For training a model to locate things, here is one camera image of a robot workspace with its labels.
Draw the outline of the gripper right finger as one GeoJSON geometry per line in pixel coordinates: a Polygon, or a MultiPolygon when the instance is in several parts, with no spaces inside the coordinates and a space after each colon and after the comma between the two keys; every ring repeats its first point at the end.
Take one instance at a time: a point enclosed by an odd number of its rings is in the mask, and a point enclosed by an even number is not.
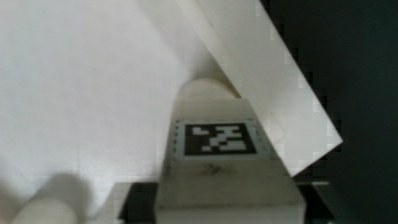
{"type": "Polygon", "coordinates": [[[304,224],[338,224],[327,199],[327,182],[299,182],[297,187],[306,200],[304,224]]]}

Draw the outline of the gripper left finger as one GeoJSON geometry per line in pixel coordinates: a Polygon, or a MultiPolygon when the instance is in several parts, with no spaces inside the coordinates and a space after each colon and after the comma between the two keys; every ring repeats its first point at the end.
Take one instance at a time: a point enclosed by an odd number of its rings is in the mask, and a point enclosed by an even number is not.
{"type": "Polygon", "coordinates": [[[157,224],[157,182],[118,183],[98,216],[88,224],[157,224]]]}

